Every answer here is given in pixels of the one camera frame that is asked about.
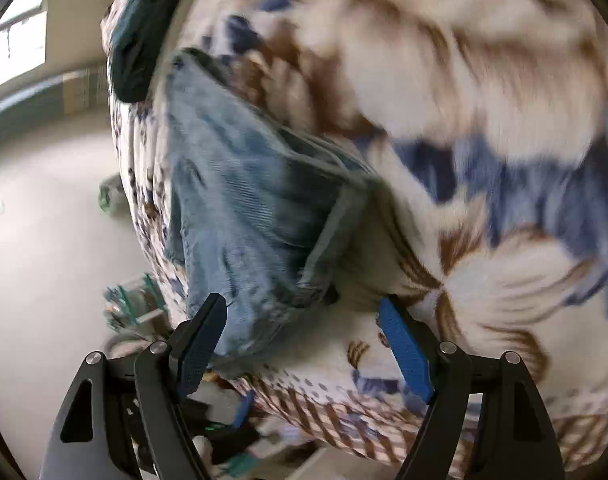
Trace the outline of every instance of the bed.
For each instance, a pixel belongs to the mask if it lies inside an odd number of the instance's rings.
[[[127,0],[102,22],[111,34]],[[397,294],[469,353],[518,352],[568,471],[608,444],[608,28],[588,0],[181,0],[147,98],[111,127],[136,234],[172,323],[186,272],[166,257],[164,66],[199,48],[282,124],[361,153],[386,183],[308,311],[232,379],[257,404],[399,465],[426,407],[378,327]],[[460,478],[479,399],[450,474]]]

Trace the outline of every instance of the folded dark garment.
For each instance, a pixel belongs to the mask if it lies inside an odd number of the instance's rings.
[[[223,81],[218,62],[195,50],[166,80],[166,251],[186,266],[190,316],[211,292],[226,299],[220,370],[324,298],[378,182],[356,156],[262,118]]]
[[[111,36],[111,82],[120,101],[146,99],[156,61],[180,0],[128,0]]]

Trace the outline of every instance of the silver screw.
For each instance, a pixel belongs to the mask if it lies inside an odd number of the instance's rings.
[[[150,352],[152,354],[163,354],[164,352],[166,352],[166,347],[167,346],[168,345],[164,341],[155,341],[150,346]]]
[[[442,341],[440,343],[440,351],[443,354],[452,355],[458,351],[458,347],[455,343],[451,343],[450,341]]]
[[[516,365],[517,363],[519,363],[522,360],[522,358],[516,352],[507,352],[506,353],[506,360],[508,362],[510,362],[510,364]]]
[[[102,360],[102,354],[100,352],[91,352],[86,356],[86,362],[90,365],[95,365]]]

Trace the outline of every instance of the floor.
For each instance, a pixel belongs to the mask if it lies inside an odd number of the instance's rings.
[[[129,216],[97,205],[116,171],[104,109],[0,146],[0,431],[28,480],[80,363],[111,335],[104,288],[148,270]]]

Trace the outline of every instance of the window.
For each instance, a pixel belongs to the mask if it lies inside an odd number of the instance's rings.
[[[0,19],[0,85],[46,59],[46,0],[13,0]]]

